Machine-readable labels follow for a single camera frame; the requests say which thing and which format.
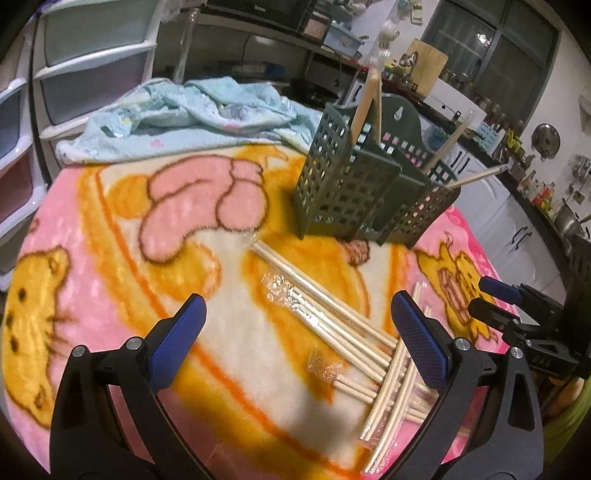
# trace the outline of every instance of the metal screw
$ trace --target metal screw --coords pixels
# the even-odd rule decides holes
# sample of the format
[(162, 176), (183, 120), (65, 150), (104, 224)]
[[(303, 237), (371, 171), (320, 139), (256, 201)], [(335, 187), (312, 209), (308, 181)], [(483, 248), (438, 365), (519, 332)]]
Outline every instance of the metal screw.
[(523, 351), (521, 348), (517, 348), (516, 346), (511, 349), (511, 355), (513, 355), (517, 360), (523, 358)]
[(470, 342), (465, 338), (458, 338), (456, 340), (456, 347), (462, 352), (466, 352), (470, 349)]
[(86, 352), (86, 347), (84, 345), (78, 345), (77, 347), (74, 347), (74, 349), (72, 350), (72, 356), (76, 357), (76, 358), (80, 358), (82, 355), (84, 355)]
[(142, 339), (140, 337), (133, 337), (127, 340), (125, 346), (128, 350), (137, 350), (139, 347), (142, 346)]

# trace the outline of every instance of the pot lid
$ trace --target pot lid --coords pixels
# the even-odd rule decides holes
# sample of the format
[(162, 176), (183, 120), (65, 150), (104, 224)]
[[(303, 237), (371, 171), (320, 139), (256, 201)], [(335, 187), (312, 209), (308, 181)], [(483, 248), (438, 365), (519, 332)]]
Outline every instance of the pot lid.
[(531, 136), (532, 147), (542, 156), (552, 159), (560, 150), (560, 135), (552, 125), (538, 125)]

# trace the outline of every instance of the kitchen counter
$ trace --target kitchen counter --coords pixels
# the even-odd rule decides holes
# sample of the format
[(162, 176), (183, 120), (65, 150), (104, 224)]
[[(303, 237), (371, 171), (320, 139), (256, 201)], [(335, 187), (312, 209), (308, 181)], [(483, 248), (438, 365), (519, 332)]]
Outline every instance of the kitchen counter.
[[(442, 127), (446, 133), (452, 134), (455, 130), (453, 122), (449, 121), (443, 115), (440, 115), (433, 108), (425, 104), (421, 99), (413, 95), (408, 90), (401, 90), (391, 82), (384, 81), (384, 92), (385, 93), (396, 93), (397, 95), (404, 95), (410, 101), (413, 102), (418, 110), (418, 113), (423, 117), (427, 118), (432, 123)], [(474, 140), (466, 137), (461, 137), (458, 141), (461, 147), (471, 153), (474, 158), (479, 160), (487, 168), (495, 167), (498, 165), (484, 150), (478, 146)], [(503, 186), (509, 191), (511, 196), (517, 201), (521, 209), (527, 215), (531, 223), (534, 225), (542, 240), (544, 241), (552, 259), (556, 263), (556, 267), (560, 272), (565, 287), (569, 284), (570, 271), (569, 271), (569, 258), (564, 253), (563, 241), (560, 235), (551, 223), (551, 220), (538, 208), (532, 205), (529, 200), (524, 198), (521, 193), (517, 191), (517, 181), (509, 174), (502, 173), (498, 176)]]

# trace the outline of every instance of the metal pot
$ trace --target metal pot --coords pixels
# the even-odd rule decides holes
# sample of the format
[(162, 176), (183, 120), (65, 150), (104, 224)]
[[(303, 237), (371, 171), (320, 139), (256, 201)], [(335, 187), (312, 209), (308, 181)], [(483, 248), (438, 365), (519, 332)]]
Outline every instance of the metal pot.
[[(591, 219), (591, 217), (586, 217), (584, 218), (584, 221), (587, 222), (589, 219)], [(582, 222), (579, 221), (576, 214), (570, 209), (564, 200), (562, 207), (554, 218), (554, 226), (564, 241), (564, 250), (567, 255), (570, 254), (572, 249), (571, 238), (573, 235), (585, 238)]]

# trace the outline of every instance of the mesh basket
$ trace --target mesh basket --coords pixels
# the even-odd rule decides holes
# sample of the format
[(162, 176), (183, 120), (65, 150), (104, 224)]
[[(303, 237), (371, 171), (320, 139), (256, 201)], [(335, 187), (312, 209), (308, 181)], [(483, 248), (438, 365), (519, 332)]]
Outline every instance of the mesh basket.
[(326, 106), (293, 195), (300, 238), (324, 235), (412, 248), (460, 194), (443, 186), (455, 176), (441, 161), (428, 175), (419, 170), (431, 153), (410, 101), (384, 95), (379, 145), (369, 122), (351, 144), (355, 110)]

